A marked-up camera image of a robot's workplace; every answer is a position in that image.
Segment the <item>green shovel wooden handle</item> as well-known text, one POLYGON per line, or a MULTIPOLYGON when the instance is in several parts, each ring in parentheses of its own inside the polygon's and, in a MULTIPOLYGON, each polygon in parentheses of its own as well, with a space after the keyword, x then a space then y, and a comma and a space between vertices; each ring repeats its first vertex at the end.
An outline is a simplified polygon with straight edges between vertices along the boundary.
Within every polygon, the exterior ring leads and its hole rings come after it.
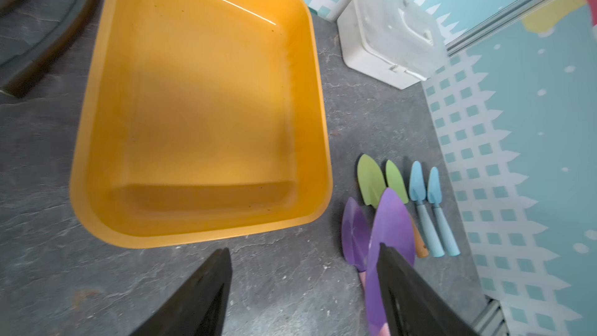
MULTIPOLYGON (((404 205, 407 205, 407 203, 410 201, 410 199, 407 194, 407 189, 406 189, 406 186, 404 183, 404 179, 403 179, 402 174, 401 174, 400 170, 398 169, 397 165, 391 160, 386 161, 385 176, 386 176, 386 183, 387 183, 388 187, 391 188, 392 190, 394 190, 398 194, 398 196, 400 197, 400 199, 402 200, 404 205)), ((413 217, 411 217, 410 219, 411 219, 411 225, 412 225, 413 231, 414 231, 414 242, 415 242, 416 255, 419 258, 427 258, 429 256, 429 251, 427 249, 427 246, 425 245, 425 242, 423 241, 423 238, 418 230, 418 227, 415 224, 413 217)))
POLYGON ((369 155, 362 154, 359 157, 357 179, 363 202, 373 208, 378 208, 387 186, 382 170, 369 155))

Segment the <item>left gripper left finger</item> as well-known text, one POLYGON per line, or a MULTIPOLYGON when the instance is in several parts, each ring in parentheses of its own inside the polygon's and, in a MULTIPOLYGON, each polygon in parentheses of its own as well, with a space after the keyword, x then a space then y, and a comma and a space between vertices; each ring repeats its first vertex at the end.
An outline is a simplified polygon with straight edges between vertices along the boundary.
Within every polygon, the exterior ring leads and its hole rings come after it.
POLYGON ((133 335, 220 335, 233 268, 230 251, 218 249, 133 335))

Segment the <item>purple shovel pink handle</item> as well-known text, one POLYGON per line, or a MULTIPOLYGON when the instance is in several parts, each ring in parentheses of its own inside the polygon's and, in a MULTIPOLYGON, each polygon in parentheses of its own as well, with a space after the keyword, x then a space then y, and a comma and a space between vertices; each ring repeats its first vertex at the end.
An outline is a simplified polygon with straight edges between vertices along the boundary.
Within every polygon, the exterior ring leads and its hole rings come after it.
POLYGON ((362 208, 353 198, 348 198, 345 204, 340 234, 345 261, 356 268, 365 289, 371 228, 362 208))
POLYGON ((365 281, 365 309, 371 335, 381 335, 388 324, 384 298, 386 282, 397 275, 396 269, 380 274, 383 262, 398 255, 404 263, 415 262, 414 229, 410 214, 399 195, 387 188, 381 196, 371 232, 365 281))

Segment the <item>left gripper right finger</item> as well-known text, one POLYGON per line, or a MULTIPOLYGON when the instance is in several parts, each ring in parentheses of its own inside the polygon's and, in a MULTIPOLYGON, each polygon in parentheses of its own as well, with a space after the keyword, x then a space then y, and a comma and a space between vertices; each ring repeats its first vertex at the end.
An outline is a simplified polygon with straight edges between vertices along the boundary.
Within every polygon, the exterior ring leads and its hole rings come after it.
POLYGON ((384 308, 391 335, 469 335, 477 334, 429 284, 396 255, 388 257, 384 269, 387 274, 396 269, 391 277, 384 298, 384 308))

